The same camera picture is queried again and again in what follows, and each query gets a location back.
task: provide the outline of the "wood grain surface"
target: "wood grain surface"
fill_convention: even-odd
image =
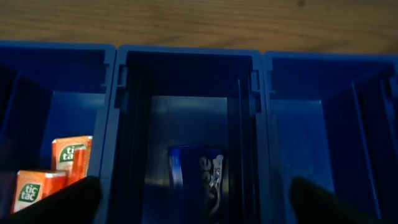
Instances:
[[[0,0],[0,39],[398,52],[398,0]]]

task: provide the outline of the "empty blue bin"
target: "empty blue bin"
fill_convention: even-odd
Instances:
[[[0,42],[0,171],[51,169],[55,138],[93,135],[100,174],[116,49]]]
[[[179,223],[167,148],[199,143],[228,149],[221,221],[255,223],[252,157],[266,143],[256,137],[266,136],[262,59],[254,50],[122,46],[95,222]]]
[[[265,68],[275,222],[295,223],[293,177],[398,220],[398,58],[269,52]]]

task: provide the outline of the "bin containing tic tac boxes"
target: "bin containing tic tac boxes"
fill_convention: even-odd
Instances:
[[[398,220],[394,55],[4,42],[0,64],[1,170],[92,136],[93,223],[297,223],[294,177]]]
[[[107,44],[0,41],[0,218],[99,176],[115,55]]]

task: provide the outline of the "orange tic tac box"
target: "orange tic tac box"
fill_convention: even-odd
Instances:
[[[69,172],[72,184],[87,175],[92,136],[58,138],[52,142],[52,169]]]
[[[65,171],[20,170],[11,213],[18,212],[59,191],[66,186],[67,180]]]

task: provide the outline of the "green leaf logo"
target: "green leaf logo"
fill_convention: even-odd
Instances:
[[[18,201],[34,202],[40,192],[40,184],[25,184],[19,193]]]
[[[75,149],[84,147],[84,144],[77,144],[67,146],[61,151],[60,162],[70,162],[73,161],[73,155],[75,154]]]

